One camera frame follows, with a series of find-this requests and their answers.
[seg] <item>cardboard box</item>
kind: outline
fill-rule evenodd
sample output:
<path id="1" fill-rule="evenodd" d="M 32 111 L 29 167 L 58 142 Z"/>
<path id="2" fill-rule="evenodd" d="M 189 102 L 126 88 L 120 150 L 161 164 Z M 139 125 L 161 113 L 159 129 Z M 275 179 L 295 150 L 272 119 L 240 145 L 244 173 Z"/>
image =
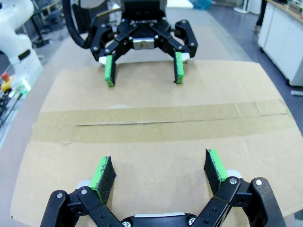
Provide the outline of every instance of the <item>cardboard box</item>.
<path id="1" fill-rule="evenodd" d="M 17 221 L 39 226 L 51 192 L 71 193 L 111 155 L 117 178 L 109 208 L 199 214 L 212 197 L 205 148 L 244 180 L 268 179 L 287 216 L 303 208 L 303 140 L 256 63 L 191 61 L 182 85 L 171 61 L 120 64 L 116 87 L 98 67 L 55 80 L 24 153 L 12 201 Z M 224 226 L 246 226 L 233 208 Z M 94 226 L 81 218 L 77 226 Z"/>

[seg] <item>screw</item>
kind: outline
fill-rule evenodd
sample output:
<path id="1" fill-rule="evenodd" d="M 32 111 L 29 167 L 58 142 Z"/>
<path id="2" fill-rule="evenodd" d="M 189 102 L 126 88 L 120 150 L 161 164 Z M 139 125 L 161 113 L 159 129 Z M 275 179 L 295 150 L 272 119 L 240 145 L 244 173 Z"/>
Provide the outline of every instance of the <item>screw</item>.
<path id="1" fill-rule="evenodd" d="M 235 184 L 235 183 L 237 183 L 237 180 L 236 180 L 235 178 L 232 178 L 232 179 L 229 180 L 229 182 L 230 182 L 231 184 Z"/>
<path id="2" fill-rule="evenodd" d="M 131 227 L 131 223 L 129 223 L 128 221 L 124 221 L 122 222 L 122 225 L 125 226 L 125 227 Z"/>
<path id="3" fill-rule="evenodd" d="M 196 220 L 196 218 L 191 218 L 190 220 L 188 220 L 188 224 L 191 226 L 193 225 L 194 221 Z"/>
<path id="4" fill-rule="evenodd" d="M 257 185 L 257 186 L 262 185 L 262 181 L 260 181 L 260 180 L 256 180 L 256 185 Z"/>

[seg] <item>person's leg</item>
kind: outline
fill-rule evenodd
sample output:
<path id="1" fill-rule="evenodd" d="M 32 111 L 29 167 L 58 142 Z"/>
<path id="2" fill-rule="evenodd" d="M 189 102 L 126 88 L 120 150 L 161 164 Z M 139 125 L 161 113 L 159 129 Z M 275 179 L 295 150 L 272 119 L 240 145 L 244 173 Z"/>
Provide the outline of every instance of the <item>person's leg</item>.
<path id="1" fill-rule="evenodd" d="M 262 26 L 264 14 L 265 14 L 265 9 L 266 9 L 266 4 L 267 4 L 267 1 L 266 0 L 262 0 L 261 12 L 260 12 L 260 15 L 259 15 L 259 19 L 256 22 L 257 26 Z"/>

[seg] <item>brown tape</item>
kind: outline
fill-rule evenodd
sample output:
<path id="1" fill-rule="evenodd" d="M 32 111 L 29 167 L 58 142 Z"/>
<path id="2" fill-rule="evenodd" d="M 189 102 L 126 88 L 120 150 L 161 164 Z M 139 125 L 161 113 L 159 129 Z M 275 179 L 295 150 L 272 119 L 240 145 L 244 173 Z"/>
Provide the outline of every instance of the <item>brown tape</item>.
<path id="1" fill-rule="evenodd" d="M 202 140 L 296 126 L 284 102 L 266 102 L 42 113 L 31 140 L 63 143 Z"/>

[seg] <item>green foam pad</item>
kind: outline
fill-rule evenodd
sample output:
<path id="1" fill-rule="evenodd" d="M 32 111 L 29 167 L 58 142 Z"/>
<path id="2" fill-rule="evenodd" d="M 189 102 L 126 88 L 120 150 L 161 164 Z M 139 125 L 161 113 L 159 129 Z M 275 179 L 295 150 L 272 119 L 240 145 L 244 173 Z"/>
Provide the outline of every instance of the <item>green foam pad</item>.
<path id="1" fill-rule="evenodd" d="M 106 57 L 106 66 L 105 66 L 105 73 L 104 73 L 104 80 L 106 81 L 107 85 L 109 87 L 114 87 L 114 81 L 113 81 L 113 56 L 112 55 L 108 55 Z"/>
<path id="2" fill-rule="evenodd" d="M 103 157 L 89 183 L 89 187 L 107 204 L 116 174 L 110 156 Z"/>
<path id="3" fill-rule="evenodd" d="M 183 61 L 182 61 L 182 53 L 175 52 L 174 57 L 174 64 L 175 64 L 175 83 L 182 84 L 183 77 L 184 77 L 184 69 L 183 69 Z"/>
<path id="4" fill-rule="evenodd" d="M 228 177 L 223 162 L 216 150 L 206 150 L 204 170 L 212 192 L 215 194 L 221 183 Z"/>

